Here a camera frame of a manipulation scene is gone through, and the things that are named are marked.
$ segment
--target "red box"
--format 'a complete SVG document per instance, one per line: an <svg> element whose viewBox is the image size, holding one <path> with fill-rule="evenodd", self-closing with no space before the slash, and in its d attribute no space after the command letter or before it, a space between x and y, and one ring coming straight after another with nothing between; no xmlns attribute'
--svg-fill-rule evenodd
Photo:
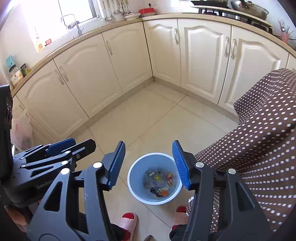
<svg viewBox="0 0 296 241"><path fill-rule="evenodd" d="M153 7L151 7L151 8L143 8L143 9L139 10L140 14L149 13L149 12L155 12L154 8Z"/></svg>

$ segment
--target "baseboard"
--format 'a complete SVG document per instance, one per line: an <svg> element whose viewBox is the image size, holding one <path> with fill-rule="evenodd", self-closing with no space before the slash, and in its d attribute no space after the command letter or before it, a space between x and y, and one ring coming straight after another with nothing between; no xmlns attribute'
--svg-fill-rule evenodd
<svg viewBox="0 0 296 241"><path fill-rule="evenodd" d="M199 102L202 102L203 104L205 104L208 107L214 109L215 111L218 111L219 113L221 113L222 115L228 117L229 119L233 120L236 123L239 122L238 116L232 114L231 112L223 109L222 107L214 104L213 102L211 102L211 101L209 101L209 100L207 100L207 99L205 99L205 98L203 98L203 97L201 97L201 96L199 96L199 95L197 95L197 94L195 94L195 93L193 93L191 91L188 91L188 90L186 90L186 89L184 89L184 88L182 88L180 86L174 85L174 84L172 84L170 82L167 82L167 81L165 81L163 79L160 79L158 77L154 77L154 80L161 83L161 84L163 84L163 85L166 85L166 86L168 86L168 87L170 87L170 88L172 88L174 90L177 90L177 91L179 91L179 92L181 92L181 93L183 93L185 95L188 95L189 97L191 97L191 98L193 98L195 100L198 100Z"/></svg>
<svg viewBox="0 0 296 241"><path fill-rule="evenodd" d="M97 114L95 114L93 117L91 117L89 120L87 120L82 126L80 126L78 129L76 129L69 137L72 136L78 136L81 134L86 128L91 126L93 123L95 123L98 119L100 119L103 115L105 115L107 112L118 106L120 103L122 103L124 100L138 92L140 89L144 88L145 86L149 85L154 81L154 77L150 77L149 79L145 80L141 84L137 85L135 88L129 90L122 96L120 96L118 99L114 100L111 104L107 105L105 108L100 110Z"/></svg>

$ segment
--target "cabinet door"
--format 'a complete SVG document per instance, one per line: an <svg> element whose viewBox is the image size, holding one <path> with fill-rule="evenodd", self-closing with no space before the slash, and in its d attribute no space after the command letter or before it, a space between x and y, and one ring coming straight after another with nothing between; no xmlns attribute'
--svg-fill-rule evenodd
<svg viewBox="0 0 296 241"><path fill-rule="evenodd" d="M144 22L153 76L181 86L180 38L177 19Z"/></svg>
<svg viewBox="0 0 296 241"><path fill-rule="evenodd" d="M286 68L296 73L296 58L292 54L289 54L289 59Z"/></svg>
<svg viewBox="0 0 296 241"><path fill-rule="evenodd" d="M13 97L13 107L12 107L12 114L14 118L17 118L22 114L25 110L24 105L20 102L17 96ZM56 140L52 138L38 123L37 121L30 115L30 124L32 126L32 133L33 133L33 144L34 146L38 146L40 144L47 145L49 143L55 143Z"/></svg>
<svg viewBox="0 0 296 241"><path fill-rule="evenodd" d="M237 115L234 102L266 74L285 68L289 54L267 38L233 26L230 55L219 106Z"/></svg>
<svg viewBox="0 0 296 241"><path fill-rule="evenodd" d="M142 22L106 31L103 38L124 93L152 76Z"/></svg>
<svg viewBox="0 0 296 241"><path fill-rule="evenodd" d="M39 125L57 141L68 137L89 119L53 60L24 84L17 97Z"/></svg>
<svg viewBox="0 0 296 241"><path fill-rule="evenodd" d="M178 22L182 87L218 104L227 70L231 26L196 19Z"/></svg>
<svg viewBox="0 0 296 241"><path fill-rule="evenodd" d="M102 34L74 45L54 61L89 117L122 95Z"/></svg>

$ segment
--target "foot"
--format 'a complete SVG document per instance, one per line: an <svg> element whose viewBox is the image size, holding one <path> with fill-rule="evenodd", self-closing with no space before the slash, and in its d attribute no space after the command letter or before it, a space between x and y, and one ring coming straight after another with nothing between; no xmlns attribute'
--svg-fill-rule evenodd
<svg viewBox="0 0 296 241"><path fill-rule="evenodd" d="M123 241L133 240L136 224L137 215L135 213L126 213L122 216L119 226L127 231Z"/></svg>
<svg viewBox="0 0 296 241"><path fill-rule="evenodd" d="M171 231L177 228L179 225L188 224L189 216L186 214L186 206L179 206L173 217L173 224Z"/></svg>

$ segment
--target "trash can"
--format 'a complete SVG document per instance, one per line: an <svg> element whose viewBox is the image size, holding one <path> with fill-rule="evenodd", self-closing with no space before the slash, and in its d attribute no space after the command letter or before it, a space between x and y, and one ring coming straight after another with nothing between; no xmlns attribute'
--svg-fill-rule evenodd
<svg viewBox="0 0 296 241"><path fill-rule="evenodd" d="M149 169L160 169L173 175L172 189L166 197L157 197L149 188L144 187L145 172ZM164 153L149 153L138 158L128 172L128 188L139 201L150 205L161 205L175 198L182 188L174 158Z"/></svg>

